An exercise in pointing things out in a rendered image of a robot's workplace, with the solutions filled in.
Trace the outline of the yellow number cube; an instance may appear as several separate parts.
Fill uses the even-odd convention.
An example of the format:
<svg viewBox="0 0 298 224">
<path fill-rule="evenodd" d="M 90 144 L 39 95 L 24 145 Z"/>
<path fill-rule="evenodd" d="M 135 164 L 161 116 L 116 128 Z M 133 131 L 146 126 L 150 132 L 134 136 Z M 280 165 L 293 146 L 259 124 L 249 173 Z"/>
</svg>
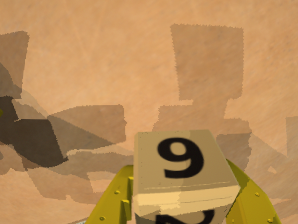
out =
<svg viewBox="0 0 298 224">
<path fill-rule="evenodd" d="M 135 134 L 136 224 L 222 224 L 240 189 L 209 129 Z"/>
</svg>

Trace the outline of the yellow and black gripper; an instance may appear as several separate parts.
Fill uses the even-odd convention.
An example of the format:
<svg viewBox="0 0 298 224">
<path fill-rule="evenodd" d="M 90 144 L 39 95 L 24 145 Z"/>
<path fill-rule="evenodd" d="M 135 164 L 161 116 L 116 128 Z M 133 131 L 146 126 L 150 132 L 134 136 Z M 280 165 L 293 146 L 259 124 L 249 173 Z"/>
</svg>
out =
<svg viewBox="0 0 298 224">
<path fill-rule="evenodd" d="M 226 224 L 282 224 L 267 194 L 226 159 L 241 189 L 226 215 Z M 85 224 L 127 224 L 132 220 L 133 165 L 115 175 Z"/>
</svg>

